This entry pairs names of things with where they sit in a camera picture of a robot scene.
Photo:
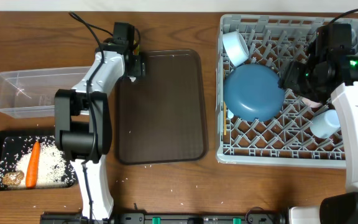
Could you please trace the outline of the orange carrot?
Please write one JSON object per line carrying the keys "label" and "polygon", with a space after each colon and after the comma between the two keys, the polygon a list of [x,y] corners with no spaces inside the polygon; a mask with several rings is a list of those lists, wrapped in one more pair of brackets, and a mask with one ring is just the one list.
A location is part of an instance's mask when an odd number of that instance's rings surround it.
{"label": "orange carrot", "polygon": [[38,169],[39,169],[39,157],[40,157],[40,143],[36,141],[32,148],[30,160],[27,166],[25,186],[33,189],[37,184]]}

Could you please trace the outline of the light blue cup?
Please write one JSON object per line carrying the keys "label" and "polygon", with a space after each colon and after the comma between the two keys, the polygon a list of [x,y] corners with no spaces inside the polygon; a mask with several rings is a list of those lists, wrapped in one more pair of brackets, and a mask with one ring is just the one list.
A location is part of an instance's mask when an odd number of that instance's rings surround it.
{"label": "light blue cup", "polygon": [[321,139],[329,138],[341,128],[336,110],[327,110],[311,120],[310,130]]}

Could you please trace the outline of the light blue rice bowl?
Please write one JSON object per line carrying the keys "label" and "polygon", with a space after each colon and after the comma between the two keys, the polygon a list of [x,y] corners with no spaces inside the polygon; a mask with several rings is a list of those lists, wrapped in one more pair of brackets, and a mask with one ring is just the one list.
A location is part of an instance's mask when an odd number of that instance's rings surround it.
{"label": "light blue rice bowl", "polygon": [[223,34],[223,46],[231,63],[241,66],[249,58],[249,49],[239,31]]}

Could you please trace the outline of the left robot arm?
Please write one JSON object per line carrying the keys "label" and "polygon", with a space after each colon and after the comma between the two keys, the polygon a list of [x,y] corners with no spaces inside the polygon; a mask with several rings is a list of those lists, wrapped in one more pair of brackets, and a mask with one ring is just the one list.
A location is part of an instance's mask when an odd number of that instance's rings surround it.
{"label": "left robot arm", "polygon": [[55,145],[74,168],[83,210],[77,223],[107,223],[114,200],[108,189],[106,155],[112,143],[108,97],[116,83],[145,75],[145,63],[135,52],[140,32],[117,22],[111,38],[98,41],[94,63],[71,89],[55,94]]}

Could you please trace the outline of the wooden chopstick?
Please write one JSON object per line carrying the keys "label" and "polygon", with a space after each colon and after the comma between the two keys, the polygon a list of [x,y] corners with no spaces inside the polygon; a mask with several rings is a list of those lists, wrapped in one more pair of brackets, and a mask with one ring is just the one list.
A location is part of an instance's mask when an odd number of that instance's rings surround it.
{"label": "wooden chopstick", "polygon": [[223,103],[223,135],[225,136],[227,133],[226,129],[226,103]]}

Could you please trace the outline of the light blue plastic spoon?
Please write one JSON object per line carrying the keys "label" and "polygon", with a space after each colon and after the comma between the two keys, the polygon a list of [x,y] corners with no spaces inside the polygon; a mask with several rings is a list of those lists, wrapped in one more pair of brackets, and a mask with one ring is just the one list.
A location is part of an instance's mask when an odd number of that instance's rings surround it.
{"label": "light blue plastic spoon", "polygon": [[228,117],[229,119],[233,119],[234,114],[233,114],[230,110],[228,110],[228,111],[227,111],[227,117]]}

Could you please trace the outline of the silver foil wrapper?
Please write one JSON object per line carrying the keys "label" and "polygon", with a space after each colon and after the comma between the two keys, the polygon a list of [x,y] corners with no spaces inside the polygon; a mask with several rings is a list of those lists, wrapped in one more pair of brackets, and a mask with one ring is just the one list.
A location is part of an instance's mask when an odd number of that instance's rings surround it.
{"label": "silver foil wrapper", "polygon": [[139,43],[138,41],[134,41],[134,50],[133,50],[133,54],[134,55],[138,55],[139,54]]}

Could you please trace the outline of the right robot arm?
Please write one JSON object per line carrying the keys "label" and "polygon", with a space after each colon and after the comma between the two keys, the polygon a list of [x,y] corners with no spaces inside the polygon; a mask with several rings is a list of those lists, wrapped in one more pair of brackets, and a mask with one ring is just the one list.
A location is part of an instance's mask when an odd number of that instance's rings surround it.
{"label": "right robot arm", "polygon": [[350,24],[331,22],[316,31],[306,63],[292,61],[278,83],[312,101],[331,100],[346,155],[346,193],[312,207],[292,207],[287,223],[358,223],[358,55]]}

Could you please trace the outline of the dark blue plate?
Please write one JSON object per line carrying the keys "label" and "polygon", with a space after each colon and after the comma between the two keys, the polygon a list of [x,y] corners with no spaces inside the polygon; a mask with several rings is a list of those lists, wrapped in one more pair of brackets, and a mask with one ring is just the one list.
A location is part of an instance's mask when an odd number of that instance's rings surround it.
{"label": "dark blue plate", "polygon": [[271,68],[255,63],[241,65],[225,78],[223,100],[228,110],[244,121],[267,121],[280,112],[285,99],[278,81]]}

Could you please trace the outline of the pink cup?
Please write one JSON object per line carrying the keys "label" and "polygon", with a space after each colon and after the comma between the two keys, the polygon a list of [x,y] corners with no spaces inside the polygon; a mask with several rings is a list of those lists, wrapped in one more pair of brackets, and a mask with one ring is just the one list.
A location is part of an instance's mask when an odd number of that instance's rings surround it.
{"label": "pink cup", "polygon": [[302,102],[303,102],[305,105],[309,106],[310,108],[319,108],[320,106],[322,106],[321,103],[318,103],[318,102],[315,102],[315,101],[311,101],[311,100],[309,100],[309,99],[307,99],[307,98],[302,98]]}

